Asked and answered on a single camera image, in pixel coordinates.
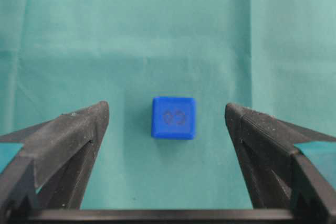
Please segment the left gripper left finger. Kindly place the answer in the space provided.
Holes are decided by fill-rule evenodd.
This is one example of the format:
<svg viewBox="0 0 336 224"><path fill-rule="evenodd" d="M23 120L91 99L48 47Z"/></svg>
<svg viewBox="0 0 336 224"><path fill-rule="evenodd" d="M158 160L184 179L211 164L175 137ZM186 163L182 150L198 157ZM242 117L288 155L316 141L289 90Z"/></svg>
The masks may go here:
<svg viewBox="0 0 336 224"><path fill-rule="evenodd" d="M15 212L78 209L109 124L106 101L1 136L18 144L1 171L1 223Z"/></svg>

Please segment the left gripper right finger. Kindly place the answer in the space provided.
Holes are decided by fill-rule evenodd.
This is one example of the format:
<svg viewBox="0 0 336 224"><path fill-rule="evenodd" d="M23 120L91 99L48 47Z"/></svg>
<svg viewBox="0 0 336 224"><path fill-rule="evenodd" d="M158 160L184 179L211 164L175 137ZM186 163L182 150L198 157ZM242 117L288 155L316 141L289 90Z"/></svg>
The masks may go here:
<svg viewBox="0 0 336 224"><path fill-rule="evenodd" d="M235 103L225 124L252 206L288 209L312 223L335 223L335 189L298 144L315 150L335 137L279 120Z"/></svg>

